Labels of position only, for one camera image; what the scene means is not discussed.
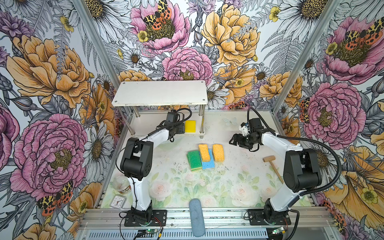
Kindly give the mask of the orange cellulose sponge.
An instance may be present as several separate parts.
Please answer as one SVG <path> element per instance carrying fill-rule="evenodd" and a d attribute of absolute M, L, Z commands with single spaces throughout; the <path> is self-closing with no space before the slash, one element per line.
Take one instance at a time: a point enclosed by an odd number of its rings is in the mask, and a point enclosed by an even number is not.
<path fill-rule="evenodd" d="M 211 156 L 210 156 L 208 145 L 199 144 L 199 152 L 201 155 L 202 162 L 210 162 Z"/>

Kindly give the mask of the clear glass bowl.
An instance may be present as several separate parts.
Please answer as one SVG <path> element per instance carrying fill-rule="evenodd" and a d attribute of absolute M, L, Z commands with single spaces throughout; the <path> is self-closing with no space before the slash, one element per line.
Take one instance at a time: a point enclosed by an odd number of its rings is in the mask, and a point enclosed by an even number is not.
<path fill-rule="evenodd" d="M 124 175 L 116 175 L 112 180 L 114 190 L 121 194 L 125 194 L 131 190 L 131 184 L 128 178 Z"/>

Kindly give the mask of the green yellow sponge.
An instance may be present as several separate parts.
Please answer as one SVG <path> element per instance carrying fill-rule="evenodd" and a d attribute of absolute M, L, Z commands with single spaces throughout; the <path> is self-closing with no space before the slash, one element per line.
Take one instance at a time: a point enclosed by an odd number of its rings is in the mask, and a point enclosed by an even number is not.
<path fill-rule="evenodd" d="M 192 172 L 201 170 L 203 168 L 199 151 L 196 150 L 188 152 L 187 158 Z"/>

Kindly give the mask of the wooden mallet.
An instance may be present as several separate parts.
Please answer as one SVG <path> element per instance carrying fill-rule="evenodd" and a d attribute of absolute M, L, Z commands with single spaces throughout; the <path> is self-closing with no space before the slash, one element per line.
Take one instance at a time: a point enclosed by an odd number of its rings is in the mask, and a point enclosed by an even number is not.
<path fill-rule="evenodd" d="M 263 161 L 265 163 L 269 163 L 270 166 L 272 167 L 273 171 L 275 172 L 275 174 L 277 175 L 277 177 L 279 178 L 280 182 L 282 184 L 284 184 L 284 180 L 282 178 L 282 176 L 280 175 L 278 169 L 276 168 L 275 164 L 274 164 L 274 161 L 276 160 L 276 157 L 275 156 L 267 156 L 267 157 L 264 157 L 263 158 Z"/>

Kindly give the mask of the small white alarm clock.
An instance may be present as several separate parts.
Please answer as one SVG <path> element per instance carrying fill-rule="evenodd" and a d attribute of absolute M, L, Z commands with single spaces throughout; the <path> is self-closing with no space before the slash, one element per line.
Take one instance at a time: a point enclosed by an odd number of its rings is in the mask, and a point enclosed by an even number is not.
<path fill-rule="evenodd" d="M 114 209 L 123 209 L 127 198 L 121 195 L 115 195 L 110 203 L 110 207 Z"/>

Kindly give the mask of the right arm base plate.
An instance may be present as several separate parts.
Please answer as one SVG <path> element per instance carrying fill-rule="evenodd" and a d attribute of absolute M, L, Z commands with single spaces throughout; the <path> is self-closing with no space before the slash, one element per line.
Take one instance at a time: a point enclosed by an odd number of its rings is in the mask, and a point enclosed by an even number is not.
<path fill-rule="evenodd" d="M 264 209 L 248 209 L 246 215 L 251 226 L 289 226 L 292 224 L 288 211 L 276 212 Z"/>

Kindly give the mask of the orange sponge under yellow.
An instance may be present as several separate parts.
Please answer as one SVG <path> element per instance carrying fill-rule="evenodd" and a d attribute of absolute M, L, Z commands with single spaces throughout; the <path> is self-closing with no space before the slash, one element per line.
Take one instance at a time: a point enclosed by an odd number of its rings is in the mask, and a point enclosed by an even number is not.
<path fill-rule="evenodd" d="M 213 144 L 213 156 L 215 162 L 223 162 L 225 160 L 224 148 L 221 144 Z"/>

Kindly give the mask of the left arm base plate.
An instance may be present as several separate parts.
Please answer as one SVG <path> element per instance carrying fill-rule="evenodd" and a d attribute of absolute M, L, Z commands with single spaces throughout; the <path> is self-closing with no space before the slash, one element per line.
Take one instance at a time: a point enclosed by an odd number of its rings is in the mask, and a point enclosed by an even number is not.
<path fill-rule="evenodd" d="M 165 227 L 167 210 L 129 210 L 124 217 L 125 227 Z"/>

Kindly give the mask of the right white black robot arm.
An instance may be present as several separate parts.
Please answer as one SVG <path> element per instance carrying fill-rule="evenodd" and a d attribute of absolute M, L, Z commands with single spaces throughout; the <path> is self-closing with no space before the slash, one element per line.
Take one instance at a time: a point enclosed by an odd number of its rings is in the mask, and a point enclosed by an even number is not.
<path fill-rule="evenodd" d="M 289 225 L 289 210 L 302 197 L 306 190 L 312 190 L 322 184 L 317 153 L 314 149 L 305 149 L 294 145 L 264 128 L 259 118 L 254 118 L 239 127 L 241 133 L 235 134 L 229 144 L 258 151 L 266 146 L 285 159 L 283 185 L 277 193 L 266 200 L 264 208 L 247 210 L 251 225 Z"/>

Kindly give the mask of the grey oval pad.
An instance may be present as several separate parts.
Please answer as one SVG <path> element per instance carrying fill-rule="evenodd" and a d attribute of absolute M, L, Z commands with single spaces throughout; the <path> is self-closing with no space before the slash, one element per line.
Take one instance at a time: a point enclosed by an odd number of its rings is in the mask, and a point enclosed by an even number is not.
<path fill-rule="evenodd" d="M 189 202 L 192 233 L 194 237 L 202 237 L 206 233 L 203 209 L 199 199 Z"/>

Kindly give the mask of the blue cellulose sponge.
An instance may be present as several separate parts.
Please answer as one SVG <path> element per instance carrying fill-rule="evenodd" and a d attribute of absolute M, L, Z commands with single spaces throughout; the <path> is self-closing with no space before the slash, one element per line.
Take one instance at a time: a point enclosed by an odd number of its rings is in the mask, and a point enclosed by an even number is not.
<path fill-rule="evenodd" d="M 214 161 L 212 149 L 209 149 L 209 156 L 210 156 L 209 162 L 202 162 L 203 170 L 213 169 L 215 167 L 215 161 Z"/>

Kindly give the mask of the green circuit board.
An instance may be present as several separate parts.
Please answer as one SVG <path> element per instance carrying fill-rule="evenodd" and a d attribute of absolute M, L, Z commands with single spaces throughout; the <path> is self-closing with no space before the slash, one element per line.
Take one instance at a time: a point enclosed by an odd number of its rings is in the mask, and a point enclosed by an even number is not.
<path fill-rule="evenodd" d="M 163 230 L 156 230 L 156 229 L 145 229 L 145 230 L 138 230 L 136 238 L 152 238 L 152 237 L 161 237 L 163 233 Z"/>

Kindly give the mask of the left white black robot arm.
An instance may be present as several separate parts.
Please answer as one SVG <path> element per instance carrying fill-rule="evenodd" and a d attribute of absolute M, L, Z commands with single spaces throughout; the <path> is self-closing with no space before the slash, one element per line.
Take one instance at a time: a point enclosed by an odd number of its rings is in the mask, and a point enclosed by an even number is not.
<path fill-rule="evenodd" d="M 174 141 L 176 134 L 185 132 L 185 121 L 192 116 L 191 110 L 182 108 L 167 113 L 156 129 L 142 138 L 131 137 L 124 148 L 120 171 L 129 179 L 133 191 L 133 203 L 128 211 L 132 222 L 149 224 L 153 218 L 153 205 L 145 185 L 153 165 L 154 149 L 160 144 Z"/>

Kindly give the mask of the white two-tier metal shelf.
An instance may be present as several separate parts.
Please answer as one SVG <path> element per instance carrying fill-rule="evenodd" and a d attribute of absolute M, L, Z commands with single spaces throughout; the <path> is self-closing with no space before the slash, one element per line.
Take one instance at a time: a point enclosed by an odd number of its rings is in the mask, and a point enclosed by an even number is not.
<path fill-rule="evenodd" d="M 196 122 L 193 133 L 205 134 L 205 107 L 208 95 L 205 81 L 139 81 L 122 82 L 113 98 L 115 108 L 132 110 L 128 129 L 131 136 L 143 137 L 153 131 L 167 117 L 169 110 L 138 110 L 138 107 L 198 106 L 191 120 Z"/>

